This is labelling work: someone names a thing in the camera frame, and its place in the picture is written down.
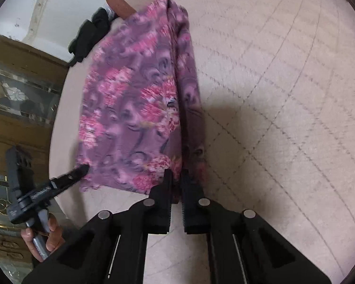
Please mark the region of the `person's left hand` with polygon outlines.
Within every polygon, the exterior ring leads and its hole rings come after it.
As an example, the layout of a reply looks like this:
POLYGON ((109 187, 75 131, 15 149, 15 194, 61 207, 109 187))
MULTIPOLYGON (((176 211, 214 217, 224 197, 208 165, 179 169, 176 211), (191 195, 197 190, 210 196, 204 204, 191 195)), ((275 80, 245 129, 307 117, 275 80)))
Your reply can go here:
MULTIPOLYGON (((55 218, 55 216, 52 213, 49 214, 48 226, 50 232, 47 234, 47 241, 45 245, 47 251, 52 253, 65 243, 65 239, 63 238, 63 228, 59 225, 58 220, 55 218)), ((24 230, 21 230, 21 237, 25 242, 26 246, 28 247, 28 249, 30 250, 33 257, 37 261, 43 262, 44 259, 38 252, 33 242, 34 231, 31 228, 26 228, 24 230)))

